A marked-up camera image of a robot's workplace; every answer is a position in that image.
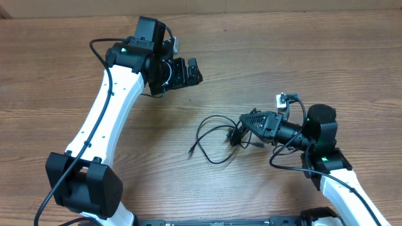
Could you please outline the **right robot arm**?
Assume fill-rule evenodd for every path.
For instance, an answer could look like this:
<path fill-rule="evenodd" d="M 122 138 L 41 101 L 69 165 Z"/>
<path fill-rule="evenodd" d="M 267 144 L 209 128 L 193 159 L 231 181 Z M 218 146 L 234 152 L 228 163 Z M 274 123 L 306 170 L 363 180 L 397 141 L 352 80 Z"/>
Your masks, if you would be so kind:
<path fill-rule="evenodd" d="M 315 104 L 303 110 L 303 123 L 298 125 L 288 120 L 290 104 L 279 104 L 278 112 L 243 114 L 240 122 L 265 143 L 302 151 L 298 170 L 332 203 L 332 208 L 302 211 L 297 225 L 388 225 L 336 146 L 336 110 Z"/>

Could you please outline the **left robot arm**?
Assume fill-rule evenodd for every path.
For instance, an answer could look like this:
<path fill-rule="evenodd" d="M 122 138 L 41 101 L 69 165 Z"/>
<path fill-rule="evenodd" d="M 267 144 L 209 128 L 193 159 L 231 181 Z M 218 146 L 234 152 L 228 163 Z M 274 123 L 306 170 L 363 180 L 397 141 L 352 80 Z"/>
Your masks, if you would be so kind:
<path fill-rule="evenodd" d="M 48 199 L 79 213 L 91 225 L 136 225 L 122 203 L 123 184 L 113 172 L 114 154 L 125 121 L 145 87 L 161 98 L 169 90 L 202 81 L 197 61 L 177 57 L 178 41 L 169 27 L 140 17 L 133 36 L 114 38 L 99 61 L 104 76 L 79 133 L 64 153 L 51 153 L 45 169 Z"/>

